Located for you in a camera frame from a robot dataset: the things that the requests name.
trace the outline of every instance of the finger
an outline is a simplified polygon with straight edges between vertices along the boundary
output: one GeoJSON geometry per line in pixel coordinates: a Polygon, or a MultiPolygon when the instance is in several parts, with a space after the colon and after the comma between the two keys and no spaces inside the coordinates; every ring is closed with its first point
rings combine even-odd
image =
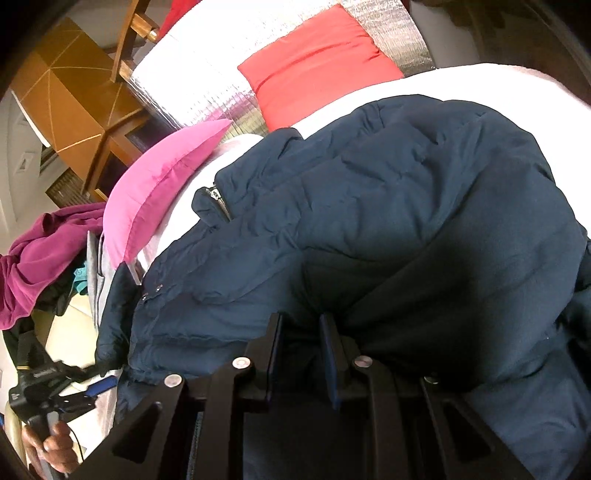
{"type": "Polygon", "coordinates": [[[52,450],[71,450],[74,448],[74,442],[68,435],[53,436],[43,442],[43,447],[46,452],[51,452],[52,450]]]}
{"type": "Polygon", "coordinates": [[[74,450],[52,450],[51,452],[45,452],[40,456],[51,465],[78,462],[78,457],[74,450]]]}
{"type": "Polygon", "coordinates": [[[52,467],[60,473],[73,473],[78,468],[78,462],[60,463],[52,467]]]}
{"type": "Polygon", "coordinates": [[[58,437],[69,437],[71,432],[70,427],[65,421],[58,421],[53,427],[51,427],[51,434],[58,437]]]}
{"type": "Polygon", "coordinates": [[[22,430],[22,441],[26,445],[31,445],[37,450],[43,450],[43,442],[39,440],[39,437],[29,425],[25,425],[22,430]]]}

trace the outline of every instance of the gray cloth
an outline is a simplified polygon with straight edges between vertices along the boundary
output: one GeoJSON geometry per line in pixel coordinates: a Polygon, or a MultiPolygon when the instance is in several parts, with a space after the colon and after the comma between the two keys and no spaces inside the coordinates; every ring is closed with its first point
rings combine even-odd
{"type": "Polygon", "coordinates": [[[113,283],[115,269],[111,266],[109,255],[104,248],[105,236],[97,239],[96,235],[88,232],[87,237],[87,267],[88,297],[90,312],[95,328],[98,330],[103,316],[107,295],[113,283]]]}

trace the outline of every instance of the wooden furniture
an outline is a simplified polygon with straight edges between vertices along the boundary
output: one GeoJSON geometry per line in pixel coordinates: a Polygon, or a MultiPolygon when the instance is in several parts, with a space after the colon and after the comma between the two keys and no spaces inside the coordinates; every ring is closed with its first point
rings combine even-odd
{"type": "Polygon", "coordinates": [[[150,120],[113,60],[66,18],[23,63],[12,90],[33,123],[95,199],[106,199],[141,155],[129,135],[150,120]]]}
{"type": "Polygon", "coordinates": [[[150,42],[158,41],[160,28],[145,13],[150,0],[131,0],[119,35],[115,62],[111,73],[113,82],[129,81],[134,71],[133,50],[135,39],[139,35],[150,42]]]}

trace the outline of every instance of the zipper pull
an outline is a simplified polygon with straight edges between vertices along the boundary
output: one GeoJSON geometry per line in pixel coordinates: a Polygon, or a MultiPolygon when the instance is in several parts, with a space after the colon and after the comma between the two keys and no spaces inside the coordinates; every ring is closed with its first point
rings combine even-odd
{"type": "Polygon", "coordinates": [[[220,210],[226,216],[226,219],[228,221],[232,220],[232,216],[230,215],[230,211],[228,210],[228,206],[226,205],[226,202],[224,201],[222,194],[220,193],[218,188],[215,186],[215,184],[210,189],[205,187],[205,191],[219,205],[220,210]]]}

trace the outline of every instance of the magenta cloth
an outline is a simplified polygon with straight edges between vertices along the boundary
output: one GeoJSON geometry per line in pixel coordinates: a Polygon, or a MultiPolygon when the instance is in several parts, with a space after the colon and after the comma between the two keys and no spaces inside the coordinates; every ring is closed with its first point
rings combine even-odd
{"type": "Polygon", "coordinates": [[[0,255],[0,330],[31,314],[43,289],[86,247],[88,231],[102,233],[104,211],[104,203],[91,203],[44,213],[0,255]]]}

